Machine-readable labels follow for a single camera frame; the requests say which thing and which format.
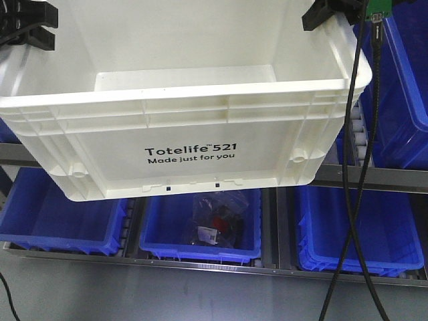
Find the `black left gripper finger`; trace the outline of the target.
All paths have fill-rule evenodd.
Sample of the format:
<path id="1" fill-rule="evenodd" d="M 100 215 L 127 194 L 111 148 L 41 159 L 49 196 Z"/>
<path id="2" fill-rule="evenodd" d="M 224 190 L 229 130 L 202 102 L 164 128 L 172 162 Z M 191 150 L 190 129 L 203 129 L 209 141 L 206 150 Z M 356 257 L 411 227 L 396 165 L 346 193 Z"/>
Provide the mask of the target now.
<path id="1" fill-rule="evenodd" d="M 30 45 L 44 51 L 54 51 L 56 48 L 56 35 L 43 27 L 36 27 L 12 39 L 1 41 L 1 47 L 6 45 Z"/>
<path id="2" fill-rule="evenodd" d="M 1 1 L 1 27 L 58 28 L 58 9 L 47 1 Z"/>

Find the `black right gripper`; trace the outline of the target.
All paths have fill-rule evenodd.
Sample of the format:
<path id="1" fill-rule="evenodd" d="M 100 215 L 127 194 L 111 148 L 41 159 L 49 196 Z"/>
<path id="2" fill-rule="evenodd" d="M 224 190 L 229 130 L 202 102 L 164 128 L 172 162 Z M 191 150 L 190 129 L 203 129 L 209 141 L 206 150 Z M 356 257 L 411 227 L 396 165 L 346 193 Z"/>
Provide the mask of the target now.
<path id="1" fill-rule="evenodd" d="M 365 22 L 366 0 L 316 0 L 302 16 L 304 31 L 314 31 L 337 12 L 342 12 L 349 24 Z"/>

